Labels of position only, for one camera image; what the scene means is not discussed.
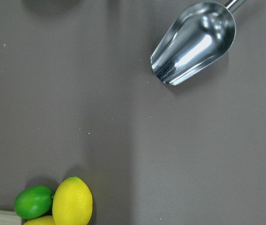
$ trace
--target green lime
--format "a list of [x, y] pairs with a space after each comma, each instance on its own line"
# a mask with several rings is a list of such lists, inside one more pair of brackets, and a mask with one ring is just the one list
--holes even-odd
[[45, 186], [22, 191], [15, 199], [15, 212], [23, 219], [35, 219], [52, 208], [54, 193]]

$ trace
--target stainless steel scoop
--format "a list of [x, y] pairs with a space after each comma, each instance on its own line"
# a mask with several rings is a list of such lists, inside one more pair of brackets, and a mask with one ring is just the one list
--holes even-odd
[[232, 45], [233, 13], [245, 0], [225, 6], [208, 1], [186, 8], [151, 56], [154, 74], [167, 85], [178, 85], [219, 59]]

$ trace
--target lime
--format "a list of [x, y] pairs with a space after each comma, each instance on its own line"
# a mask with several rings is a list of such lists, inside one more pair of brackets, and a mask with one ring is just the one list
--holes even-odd
[[35, 219], [52, 207], [53, 192], [45, 186], [22, 191], [15, 199], [15, 212], [23, 219]]
[[62, 182], [53, 200], [53, 218], [56, 225], [86, 225], [92, 214], [92, 195], [78, 177]]

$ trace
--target gray surface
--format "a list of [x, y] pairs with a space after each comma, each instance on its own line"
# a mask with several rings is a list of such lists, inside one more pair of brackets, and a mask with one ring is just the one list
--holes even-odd
[[166, 87], [149, 57], [194, 2], [0, 1], [0, 210], [75, 174], [90, 224], [266, 225], [266, 1], [235, 12], [228, 54]]

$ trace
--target scoop handle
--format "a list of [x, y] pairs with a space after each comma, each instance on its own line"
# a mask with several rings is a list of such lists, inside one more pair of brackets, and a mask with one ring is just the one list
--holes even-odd
[[231, 13], [233, 13], [239, 6], [242, 5], [242, 3], [244, 3], [245, 0], [230, 0], [225, 7], [227, 8], [228, 11], [230, 11]]

